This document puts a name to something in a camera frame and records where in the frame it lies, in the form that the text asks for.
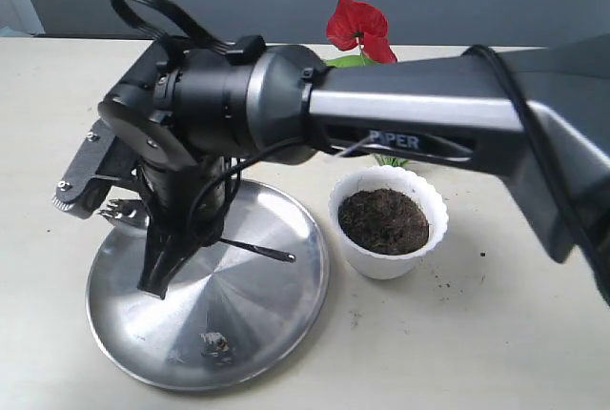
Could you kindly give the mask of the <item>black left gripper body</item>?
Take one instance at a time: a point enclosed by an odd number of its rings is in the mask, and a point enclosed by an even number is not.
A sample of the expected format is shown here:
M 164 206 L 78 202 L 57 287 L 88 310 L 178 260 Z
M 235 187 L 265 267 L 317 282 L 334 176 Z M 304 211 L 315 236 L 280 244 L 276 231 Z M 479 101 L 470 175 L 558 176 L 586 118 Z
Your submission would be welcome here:
M 228 184 L 205 187 L 229 165 L 229 62 L 186 40 L 169 58 L 147 48 L 98 105 L 92 136 L 61 177 L 53 205 L 90 217 L 113 186 L 138 193 L 163 247 L 216 243 Z

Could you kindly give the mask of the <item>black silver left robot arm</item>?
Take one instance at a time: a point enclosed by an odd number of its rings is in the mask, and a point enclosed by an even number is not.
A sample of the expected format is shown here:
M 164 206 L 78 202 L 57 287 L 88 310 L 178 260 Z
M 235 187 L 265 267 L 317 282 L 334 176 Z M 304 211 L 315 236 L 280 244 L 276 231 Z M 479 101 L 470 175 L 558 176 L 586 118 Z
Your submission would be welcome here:
M 216 243 L 240 173 L 316 153 L 384 154 L 497 176 L 546 253 L 579 247 L 609 294 L 609 39 L 337 69 L 301 45 L 167 35 L 105 95 L 58 183 L 89 217 L 112 187 L 152 225 L 139 288 L 163 296 Z

